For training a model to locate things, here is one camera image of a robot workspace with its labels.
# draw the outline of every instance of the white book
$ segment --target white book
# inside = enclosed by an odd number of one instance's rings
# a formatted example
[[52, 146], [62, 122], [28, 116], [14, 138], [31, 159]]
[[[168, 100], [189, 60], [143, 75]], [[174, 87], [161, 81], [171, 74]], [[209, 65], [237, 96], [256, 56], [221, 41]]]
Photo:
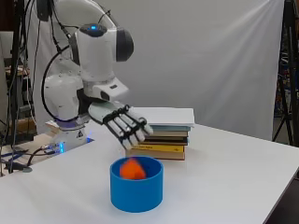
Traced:
[[133, 111], [144, 117], [150, 125], [192, 127], [195, 123], [192, 108], [134, 107]]

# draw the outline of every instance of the white table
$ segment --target white table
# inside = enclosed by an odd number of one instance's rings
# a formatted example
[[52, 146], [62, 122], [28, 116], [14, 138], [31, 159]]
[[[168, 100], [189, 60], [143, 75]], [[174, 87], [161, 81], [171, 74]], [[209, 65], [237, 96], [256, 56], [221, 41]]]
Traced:
[[105, 129], [89, 129], [93, 143], [0, 179], [1, 223], [263, 223], [299, 165], [298, 148], [196, 125], [186, 161], [163, 161], [160, 206], [124, 213], [109, 199], [121, 148]]

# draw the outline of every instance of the blue bowl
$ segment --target blue bowl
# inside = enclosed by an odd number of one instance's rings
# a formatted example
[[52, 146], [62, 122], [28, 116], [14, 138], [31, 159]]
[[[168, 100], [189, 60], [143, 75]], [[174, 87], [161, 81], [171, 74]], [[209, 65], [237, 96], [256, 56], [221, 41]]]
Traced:
[[121, 165], [129, 158], [115, 161], [110, 167], [111, 202], [125, 212], [146, 212], [163, 199], [163, 165], [150, 157], [135, 157], [147, 174], [147, 179], [128, 180], [120, 177]]

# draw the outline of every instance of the robot finger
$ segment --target robot finger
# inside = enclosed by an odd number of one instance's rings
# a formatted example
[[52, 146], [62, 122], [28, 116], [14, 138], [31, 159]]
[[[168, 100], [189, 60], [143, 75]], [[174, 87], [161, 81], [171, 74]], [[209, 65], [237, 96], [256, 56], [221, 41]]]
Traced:
[[148, 125], [147, 120], [142, 118], [140, 115], [136, 114], [135, 112], [133, 112], [132, 110], [129, 110], [127, 112], [127, 115], [132, 118], [137, 120], [140, 123], [144, 124], [143, 130], [145, 131], [146, 134], [150, 135], [153, 133], [152, 128]]
[[131, 128], [120, 118], [114, 118], [114, 122], [120, 126], [125, 132], [130, 132]]
[[117, 137], [124, 136], [122, 129], [113, 120], [111, 120], [107, 125], [113, 130]]
[[143, 142], [144, 140], [146, 140], [146, 137], [144, 136], [144, 134], [142, 133], [142, 131], [140, 129], [137, 130], [135, 135], [137, 136], [139, 142]]
[[130, 150], [132, 148], [132, 145], [128, 139], [123, 140], [122, 145], [126, 150]]
[[143, 129], [144, 129], [144, 131], [145, 131], [146, 134], [148, 134], [148, 135], [153, 134], [153, 130], [152, 130], [152, 128], [151, 128], [148, 124], [146, 124], [146, 125], [143, 127]]
[[126, 116], [125, 114], [121, 114], [120, 115], [121, 119], [126, 122], [131, 128], [134, 128], [136, 126], [136, 123], [130, 119], [128, 116]]
[[133, 147], [138, 145], [137, 138], [134, 134], [130, 135], [130, 141]]
[[140, 115], [136, 114], [135, 112], [133, 112], [132, 109], [128, 110], [126, 115], [129, 116], [130, 118], [138, 121], [138, 122], [144, 121], [144, 118], [142, 118], [142, 116], [140, 116]]

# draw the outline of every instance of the black pole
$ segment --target black pole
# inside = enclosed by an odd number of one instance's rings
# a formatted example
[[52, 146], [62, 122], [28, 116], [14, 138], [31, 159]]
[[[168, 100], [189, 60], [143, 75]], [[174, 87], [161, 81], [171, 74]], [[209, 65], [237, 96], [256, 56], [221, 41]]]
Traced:
[[17, 111], [18, 111], [18, 94], [17, 94], [17, 75], [18, 75], [18, 63], [20, 57], [20, 29], [21, 29], [21, 18], [24, 9], [24, 0], [18, 0], [14, 3], [15, 16], [14, 16], [14, 30], [13, 30], [13, 42], [12, 42], [12, 59], [10, 69], [10, 85], [12, 89], [10, 91], [11, 97], [11, 135], [12, 142], [15, 142], [16, 122], [17, 122]]
[[288, 38], [288, 62], [291, 82], [291, 107], [292, 107], [292, 129], [293, 129], [293, 145], [299, 147], [299, 130], [298, 130], [298, 108], [297, 108], [297, 92], [296, 92], [296, 78], [295, 78], [295, 58], [294, 58], [294, 37], [295, 30], [292, 27], [292, 16], [294, 11], [294, 3], [292, 0], [286, 0], [284, 6], [284, 26]]
[[291, 118], [290, 118], [289, 109], [288, 109], [288, 105], [287, 105], [286, 93], [285, 93], [285, 90], [284, 90], [282, 77], [278, 78], [278, 85], [279, 85], [280, 93], [281, 93], [282, 106], [283, 106], [283, 111], [284, 111], [284, 119], [285, 119], [286, 125], [287, 125], [289, 144], [290, 144], [290, 146], [293, 146], [292, 129], [291, 129], [291, 124], [290, 124], [290, 119]]
[[280, 130], [281, 130], [282, 126], [283, 126], [284, 121], [286, 121], [286, 117], [283, 117], [283, 119], [281, 120], [281, 122], [279, 124], [279, 127], [278, 127], [278, 130], [277, 130], [277, 132], [275, 133], [275, 135], [273, 137], [273, 140], [272, 140], [273, 142], [275, 142], [277, 140], [278, 135], [280, 133]]

